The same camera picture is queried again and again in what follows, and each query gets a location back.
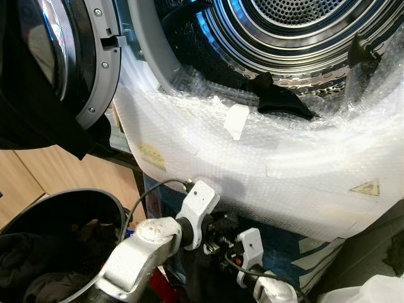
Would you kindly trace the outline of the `dark clothes pile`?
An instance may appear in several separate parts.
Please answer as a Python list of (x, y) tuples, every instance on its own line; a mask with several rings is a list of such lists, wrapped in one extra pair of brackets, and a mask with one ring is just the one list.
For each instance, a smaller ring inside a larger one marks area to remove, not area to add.
[(96, 220), (68, 234), (0, 235), (0, 303), (60, 303), (77, 294), (109, 257)]

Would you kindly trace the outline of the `yellow rectangular label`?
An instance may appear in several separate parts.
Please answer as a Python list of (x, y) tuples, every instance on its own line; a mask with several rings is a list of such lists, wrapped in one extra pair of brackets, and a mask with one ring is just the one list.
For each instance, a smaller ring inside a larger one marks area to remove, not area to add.
[(165, 159), (164, 156), (159, 152), (159, 150), (153, 145), (142, 142), (138, 144), (138, 150), (142, 154), (146, 162), (158, 167), (160, 170), (165, 171)]

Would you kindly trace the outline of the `white tape piece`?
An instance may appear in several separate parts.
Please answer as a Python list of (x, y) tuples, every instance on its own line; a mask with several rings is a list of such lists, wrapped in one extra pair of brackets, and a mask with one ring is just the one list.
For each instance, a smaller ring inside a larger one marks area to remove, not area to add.
[(242, 137), (248, 116), (250, 116), (250, 107), (242, 104), (234, 104), (226, 113), (224, 129), (235, 141)]

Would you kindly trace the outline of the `white plastic bag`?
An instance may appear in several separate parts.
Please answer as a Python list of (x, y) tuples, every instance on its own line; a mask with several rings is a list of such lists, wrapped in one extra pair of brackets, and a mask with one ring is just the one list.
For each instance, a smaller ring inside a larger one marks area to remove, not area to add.
[(404, 303), (402, 276), (374, 275), (363, 285), (320, 295), (316, 303)]

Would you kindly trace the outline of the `large black garment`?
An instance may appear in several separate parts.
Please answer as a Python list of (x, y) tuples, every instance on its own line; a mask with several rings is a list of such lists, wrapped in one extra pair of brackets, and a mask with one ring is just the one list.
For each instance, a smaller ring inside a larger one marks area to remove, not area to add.
[(247, 87), (258, 96), (256, 107), (261, 114), (290, 114), (307, 121), (315, 116), (294, 92), (275, 84), (271, 73), (258, 74), (248, 81)]

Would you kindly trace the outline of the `yellow triangle warning sticker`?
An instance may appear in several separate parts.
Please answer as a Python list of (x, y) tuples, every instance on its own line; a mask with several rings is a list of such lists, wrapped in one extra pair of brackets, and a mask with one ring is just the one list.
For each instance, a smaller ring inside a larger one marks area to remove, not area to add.
[(380, 196), (381, 188), (378, 180), (372, 180), (350, 189), (353, 193), (367, 194), (368, 196)]

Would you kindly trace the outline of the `black round laundry basket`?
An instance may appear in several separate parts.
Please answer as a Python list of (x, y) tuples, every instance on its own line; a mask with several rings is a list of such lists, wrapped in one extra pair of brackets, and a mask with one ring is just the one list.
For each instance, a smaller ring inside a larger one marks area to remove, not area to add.
[[(104, 237), (109, 243), (110, 256), (121, 239), (126, 219), (126, 211), (113, 194), (97, 189), (74, 189), (50, 194), (29, 205), (0, 229), (0, 235), (13, 233), (63, 235), (68, 234), (73, 225), (83, 228), (92, 220), (96, 220), (98, 225), (96, 234)], [(87, 286), (92, 285), (97, 275), (81, 290), (63, 301), (69, 301), (75, 295), (81, 294)]]

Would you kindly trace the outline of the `perforated steel washer drum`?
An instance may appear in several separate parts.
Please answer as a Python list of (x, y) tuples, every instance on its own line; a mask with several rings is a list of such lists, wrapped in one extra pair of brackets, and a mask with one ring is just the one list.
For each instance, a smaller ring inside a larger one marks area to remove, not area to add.
[(196, 14), (222, 72), (215, 80), (244, 88), (269, 73), (275, 84), (305, 95), (344, 89), (352, 44), (384, 52), (403, 0), (206, 0)]

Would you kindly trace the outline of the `small black garment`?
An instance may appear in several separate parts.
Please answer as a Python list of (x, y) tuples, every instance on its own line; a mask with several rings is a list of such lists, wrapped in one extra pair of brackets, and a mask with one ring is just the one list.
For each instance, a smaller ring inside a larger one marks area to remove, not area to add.
[(378, 62), (382, 56), (383, 54), (375, 49), (372, 40), (357, 33), (353, 35), (347, 51), (347, 66), (355, 68), (363, 62)]

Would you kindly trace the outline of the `black glass washer door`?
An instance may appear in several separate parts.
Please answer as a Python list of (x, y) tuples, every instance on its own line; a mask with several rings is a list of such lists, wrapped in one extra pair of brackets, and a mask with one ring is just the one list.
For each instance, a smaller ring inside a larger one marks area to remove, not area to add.
[(0, 150), (112, 156), (125, 44), (114, 0), (0, 0)]

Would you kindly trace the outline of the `red plastic frame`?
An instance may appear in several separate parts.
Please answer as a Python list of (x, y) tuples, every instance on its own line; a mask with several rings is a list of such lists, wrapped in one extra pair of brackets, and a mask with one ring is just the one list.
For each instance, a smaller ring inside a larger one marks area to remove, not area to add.
[(159, 269), (153, 271), (144, 295), (146, 303), (179, 303), (179, 297)]

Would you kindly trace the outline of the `black wall plug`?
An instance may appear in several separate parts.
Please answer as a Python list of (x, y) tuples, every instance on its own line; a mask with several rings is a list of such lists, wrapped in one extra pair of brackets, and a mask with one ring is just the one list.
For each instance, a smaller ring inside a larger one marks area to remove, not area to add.
[(392, 236), (391, 245), (386, 250), (382, 263), (389, 266), (395, 275), (404, 274), (404, 232)]

